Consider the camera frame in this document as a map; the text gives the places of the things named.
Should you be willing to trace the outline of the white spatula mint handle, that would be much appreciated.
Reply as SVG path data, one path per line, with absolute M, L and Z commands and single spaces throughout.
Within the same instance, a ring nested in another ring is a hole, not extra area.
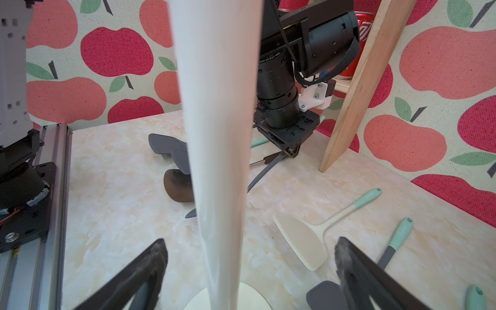
M 297 216 L 285 213 L 276 213 L 273 219 L 300 261 L 308 270 L 316 271 L 328 259 L 324 233 L 341 219 L 376 200 L 381 194 L 382 189 L 372 189 L 319 225 L 310 224 Z

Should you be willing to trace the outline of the grey spoon dark handle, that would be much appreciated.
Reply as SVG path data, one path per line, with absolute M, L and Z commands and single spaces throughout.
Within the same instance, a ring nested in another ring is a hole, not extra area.
M 169 169 L 164 174 L 164 188 L 169 197 L 179 203 L 193 203 L 192 179 L 179 169 Z

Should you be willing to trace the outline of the grey spatula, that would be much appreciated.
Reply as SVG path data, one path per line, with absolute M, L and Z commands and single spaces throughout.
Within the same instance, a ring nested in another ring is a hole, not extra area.
M 186 174 L 186 175 L 191 174 L 191 168 L 189 165 L 189 157 L 188 157 L 187 150 L 175 149 L 175 150 L 171 151 L 170 155 L 172 156 L 172 159 L 174 160 L 178 169 L 183 174 Z

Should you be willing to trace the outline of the white utensil rack stand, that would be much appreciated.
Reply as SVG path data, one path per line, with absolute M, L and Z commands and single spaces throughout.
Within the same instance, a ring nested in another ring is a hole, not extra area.
M 262 1 L 171 1 L 207 289 L 188 309 L 268 309 L 240 281 Z

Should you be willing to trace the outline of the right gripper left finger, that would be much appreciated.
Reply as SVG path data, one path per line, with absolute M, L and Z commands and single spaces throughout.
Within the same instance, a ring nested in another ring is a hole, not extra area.
M 153 242 L 77 309 L 154 309 L 157 305 L 168 252 L 162 238 Z

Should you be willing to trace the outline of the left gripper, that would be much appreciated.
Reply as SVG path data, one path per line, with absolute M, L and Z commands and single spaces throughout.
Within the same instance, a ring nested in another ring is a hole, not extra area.
M 284 151 L 290 158 L 298 156 L 301 145 L 320 125 L 320 116 L 312 111 L 299 112 L 295 122 L 282 129 L 268 124 L 268 118 L 259 109 L 255 110 L 254 121 L 258 131 L 272 144 Z

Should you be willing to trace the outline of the grey slotted turner mint handle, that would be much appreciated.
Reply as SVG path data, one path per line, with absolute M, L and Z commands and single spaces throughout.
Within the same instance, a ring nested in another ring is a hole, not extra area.
M 373 309 L 372 300 L 382 309 L 406 309 L 413 297 L 385 273 L 397 249 L 407 239 L 414 221 L 404 218 L 378 263 L 374 263 L 355 244 L 341 237 L 335 246 L 335 262 L 340 284 L 326 280 L 307 292 L 311 309 Z

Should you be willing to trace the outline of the grey spatula mint handle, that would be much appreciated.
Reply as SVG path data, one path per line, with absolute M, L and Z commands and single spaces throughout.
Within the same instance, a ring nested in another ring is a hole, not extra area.
M 486 295 L 477 285 L 472 285 L 467 290 L 466 310 L 487 310 Z

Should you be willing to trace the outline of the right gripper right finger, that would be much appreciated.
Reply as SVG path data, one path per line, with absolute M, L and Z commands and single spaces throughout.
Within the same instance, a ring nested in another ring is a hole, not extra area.
M 427 309 L 345 237 L 335 246 L 340 286 L 350 309 Z

